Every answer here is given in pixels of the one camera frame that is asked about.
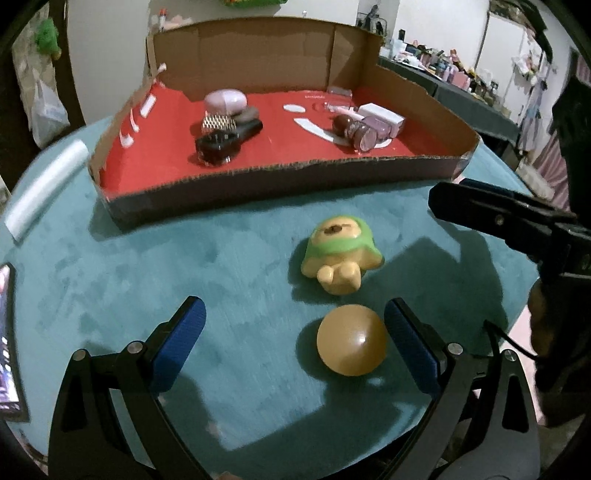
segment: round table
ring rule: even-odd
[[[72,140],[92,149],[105,119],[45,150],[14,191]],[[465,175],[526,192],[481,144]],[[121,232],[78,172],[16,245],[0,225],[0,254],[17,272],[15,334],[30,423],[12,424],[47,452],[51,418],[72,353],[118,352],[167,321],[189,295],[207,324],[161,402],[211,473],[246,480],[313,480],[377,451],[415,426],[429,402],[391,343],[373,373],[345,378],[316,351],[320,319],[359,303],[383,314],[402,297],[446,341],[487,353],[485,319],[508,330],[537,278],[535,265],[499,239],[440,222],[427,207],[433,182],[338,190],[211,210]],[[303,277],[317,223],[337,214],[371,226],[385,257],[359,292],[333,297]],[[149,463],[113,395],[136,458]]]

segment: green hood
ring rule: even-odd
[[[320,245],[313,245],[312,237],[315,236],[316,232],[318,231],[317,227],[316,229],[314,229],[314,232],[312,232],[312,235],[310,235],[310,239],[308,240],[308,247],[306,248],[306,256],[304,257],[304,261],[312,257],[322,258],[326,257],[327,255],[351,252],[352,250],[357,250],[358,248],[365,248],[367,250],[370,250],[379,257],[382,256],[380,251],[375,246],[374,235],[372,234],[371,228],[369,228],[369,225],[367,223],[365,223],[361,218],[357,218],[351,215],[335,215],[335,217],[338,216],[343,216],[350,218],[351,220],[355,220],[355,222],[357,222],[359,228],[361,229],[361,235],[359,235],[357,238],[335,238],[334,240],[325,242]]]

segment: toy figure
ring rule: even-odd
[[[328,293],[347,295],[359,290],[366,270],[383,263],[368,224],[356,217],[337,216],[312,232],[301,272],[316,277]]]

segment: metal screw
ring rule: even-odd
[[[132,355],[135,355],[136,353],[140,353],[143,350],[143,348],[144,346],[142,345],[142,342],[131,342],[127,346],[127,351]]]
[[[589,268],[589,264],[591,264],[591,257],[589,254],[584,254],[583,260],[581,261],[581,269],[587,270]]]
[[[505,355],[505,358],[509,360],[509,362],[516,362],[518,358],[517,354],[513,350],[505,350],[503,355]]]
[[[464,352],[464,349],[459,343],[450,343],[447,346],[447,351],[452,355],[461,355]]]
[[[72,355],[72,360],[79,362],[80,360],[82,360],[84,357],[86,356],[86,351],[83,349],[80,350],[76,350],[74,352],[74,354]]]

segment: pink cylinder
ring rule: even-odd
[[[204,99],[210,115],[236,115],[246,108],[246,95],[240,90],[223,89],[208,93]]]

